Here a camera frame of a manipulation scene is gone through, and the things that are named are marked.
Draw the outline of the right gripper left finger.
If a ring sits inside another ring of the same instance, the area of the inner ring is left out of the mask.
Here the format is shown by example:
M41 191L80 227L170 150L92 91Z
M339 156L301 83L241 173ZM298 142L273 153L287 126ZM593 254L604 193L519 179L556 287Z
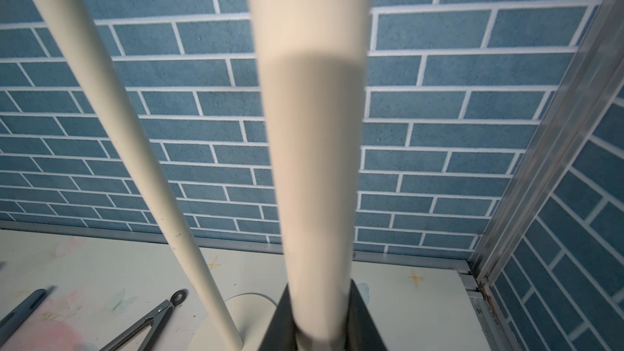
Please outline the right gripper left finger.
M295 322L293 319L289 286L286 285L276 307L259 351L294 351Z

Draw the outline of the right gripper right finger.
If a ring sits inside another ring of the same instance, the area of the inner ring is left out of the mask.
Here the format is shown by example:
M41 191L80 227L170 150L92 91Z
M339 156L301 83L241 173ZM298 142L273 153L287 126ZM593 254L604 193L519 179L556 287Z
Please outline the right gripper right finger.
M357 285L351 280L348 310L348 350L386 351L386 345L367 309Z

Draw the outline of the black steel tongs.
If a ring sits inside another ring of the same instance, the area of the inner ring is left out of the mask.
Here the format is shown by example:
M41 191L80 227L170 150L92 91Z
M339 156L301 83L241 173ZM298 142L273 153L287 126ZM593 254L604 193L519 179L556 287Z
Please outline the black steel tongs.
M153 310L136 321L136 323L134 323L131 327L106 344L101 351L120 350L123 346L128 344L128 342L145 330L147 330L146 337L143 339L138 349L153 349L168 321L172 317L173 311L181 305L187 297L187 289L180 289L176 291L169 300L165 300L156 306Z

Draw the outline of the blue cream tongs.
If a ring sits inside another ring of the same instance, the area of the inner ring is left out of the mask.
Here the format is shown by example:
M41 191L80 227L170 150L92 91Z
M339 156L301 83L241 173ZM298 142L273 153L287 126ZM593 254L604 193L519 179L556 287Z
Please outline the blue cream tongs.
M49 295L48 289L37 289L1 320L0 345L4 345Z

